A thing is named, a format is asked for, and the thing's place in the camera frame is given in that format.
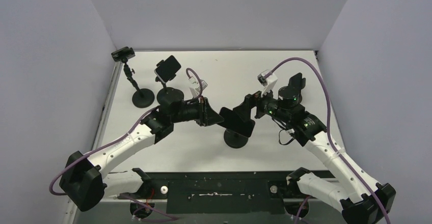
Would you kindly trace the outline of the purple-edged black smartphone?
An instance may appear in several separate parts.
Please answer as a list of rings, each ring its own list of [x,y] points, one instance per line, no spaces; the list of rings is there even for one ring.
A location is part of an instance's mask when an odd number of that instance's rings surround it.
[[[219,126],[244,137],[251,137],[255,127],[254,120],[244,121],[236,112],[226,107],[220,109],[219,115],[224,119],[223,122],[218,123]]]

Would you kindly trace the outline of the black round-base phone stand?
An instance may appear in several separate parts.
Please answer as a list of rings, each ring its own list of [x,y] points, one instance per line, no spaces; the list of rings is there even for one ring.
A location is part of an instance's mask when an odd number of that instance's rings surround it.
[[[247,137],[228,129],[225,130],[223,138],[225,144],[234,149],[240,149],[244,147],[249,140]]]

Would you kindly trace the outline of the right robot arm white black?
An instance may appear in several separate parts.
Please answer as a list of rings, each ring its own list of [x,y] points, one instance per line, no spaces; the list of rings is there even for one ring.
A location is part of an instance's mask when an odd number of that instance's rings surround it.
[[[312,153],[337,179],[330,183],[305,168],[299,168],[287,176],[286,189],[293,197],[302,194],[314,197],[342,214],[346,223],[389,222],[396,191],[389,184],[381,184],[371,177],[333,141],[328,126],[301,105],[301,89],[285,86],[278,91],[261,92],[245,96],[244,101],[233,109],[245,125],[236,132],[249,137],[251,110],[256,109],[255,118],[270,116],[286,130],[304,149]]]

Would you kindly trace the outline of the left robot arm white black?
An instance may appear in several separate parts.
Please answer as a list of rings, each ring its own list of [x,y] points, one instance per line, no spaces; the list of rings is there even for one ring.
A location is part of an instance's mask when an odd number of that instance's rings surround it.
[[[60,172],[60,188],[82,212],[110,195],[133,193],[145,198],[151,184],[144,180],[142,170],[119,174],[111,171],[137,152],[163,140],[173,132],[176,123],[188,121],[207,127],[222,123],[224,118],[211,108],[206,97],[159,105],[144,113],[113,142],[85,154],[80,151],[71,154]]]

